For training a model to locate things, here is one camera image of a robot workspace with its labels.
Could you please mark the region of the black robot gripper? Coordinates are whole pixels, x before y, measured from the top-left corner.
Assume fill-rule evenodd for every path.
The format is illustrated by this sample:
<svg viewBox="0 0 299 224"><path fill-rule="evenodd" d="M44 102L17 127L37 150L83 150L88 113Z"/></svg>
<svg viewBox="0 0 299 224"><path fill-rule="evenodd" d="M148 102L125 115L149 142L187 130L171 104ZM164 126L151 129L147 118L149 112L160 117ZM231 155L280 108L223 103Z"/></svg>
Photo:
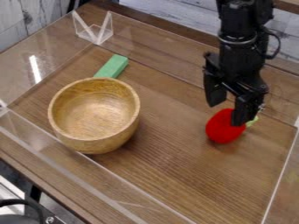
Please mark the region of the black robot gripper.
<svg viewBox="0 0 299 224"><path fill-rule="evenodd" d="M235 96L231 125L241 126L252 121L264 109L268 92L260 70L267 60L267 39L219 42L219 53L205 52L203 84L205 100L211 107L227 100L227 92Z"/></svg>

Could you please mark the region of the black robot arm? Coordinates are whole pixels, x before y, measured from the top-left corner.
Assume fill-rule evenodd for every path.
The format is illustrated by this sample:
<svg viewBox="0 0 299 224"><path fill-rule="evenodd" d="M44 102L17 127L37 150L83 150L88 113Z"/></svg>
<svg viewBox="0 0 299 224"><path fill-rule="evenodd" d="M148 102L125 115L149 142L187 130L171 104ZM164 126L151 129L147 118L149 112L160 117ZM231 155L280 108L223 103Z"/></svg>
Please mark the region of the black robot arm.
<svg viewBox="0 0 299 224"><path fill-rule="evenodd" d="M216 0L219 52L205 52L203 83L207 103L213 107L235 95L229 123L252 121L264 107L268 85L260 76L267 60L268 40L275 34L265 23L273 18L273 0Z"/></svg>

